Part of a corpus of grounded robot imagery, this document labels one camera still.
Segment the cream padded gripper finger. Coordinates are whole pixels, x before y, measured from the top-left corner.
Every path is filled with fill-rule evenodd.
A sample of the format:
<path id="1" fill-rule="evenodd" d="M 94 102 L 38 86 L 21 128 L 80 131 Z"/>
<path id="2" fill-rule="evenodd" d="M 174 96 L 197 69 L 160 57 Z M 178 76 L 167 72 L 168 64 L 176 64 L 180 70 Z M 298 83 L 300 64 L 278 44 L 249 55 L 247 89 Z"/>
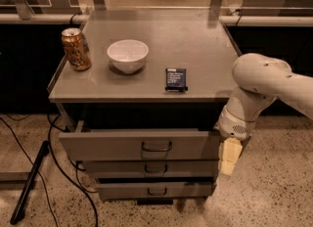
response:
<path id="1" fill-rule="evenodd" d="M 219 148 L 219 172 L 230 176 L 243 150 L 240 140 L 234 137 L 225 139 Z"/>

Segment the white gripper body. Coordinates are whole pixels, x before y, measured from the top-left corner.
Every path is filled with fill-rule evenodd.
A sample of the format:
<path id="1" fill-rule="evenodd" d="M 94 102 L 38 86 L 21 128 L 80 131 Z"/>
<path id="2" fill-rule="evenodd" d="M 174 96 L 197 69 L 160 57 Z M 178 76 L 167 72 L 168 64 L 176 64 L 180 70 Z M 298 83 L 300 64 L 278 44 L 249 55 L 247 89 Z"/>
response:
<path id="1" fill-rule="evenodd" d="M 237 138 L 243 141 L 250 136 L 255 124 L 256 121 L 246 121 L 238 118 L 231 114 L 227 107 L 224 107 L 215 128 L 224 138 Z"/>

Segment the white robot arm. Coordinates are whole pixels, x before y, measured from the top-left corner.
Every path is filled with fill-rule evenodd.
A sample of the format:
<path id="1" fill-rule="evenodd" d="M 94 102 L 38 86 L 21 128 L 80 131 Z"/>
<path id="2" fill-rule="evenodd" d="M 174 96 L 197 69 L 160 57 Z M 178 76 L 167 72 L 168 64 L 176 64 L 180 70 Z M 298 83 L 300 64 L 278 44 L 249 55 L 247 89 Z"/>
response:
<path id="1" fill-rule="evenodd" d="M 280 100 L 313 118 L 313 78 L 294 73 L 290 65 L 260 54 L 244 54 L 233 65 L 238 86 L 224 106 L 215 128 L 224 141 L 219 147 L 219 172 L 233 173 L 259 115 Z"/>

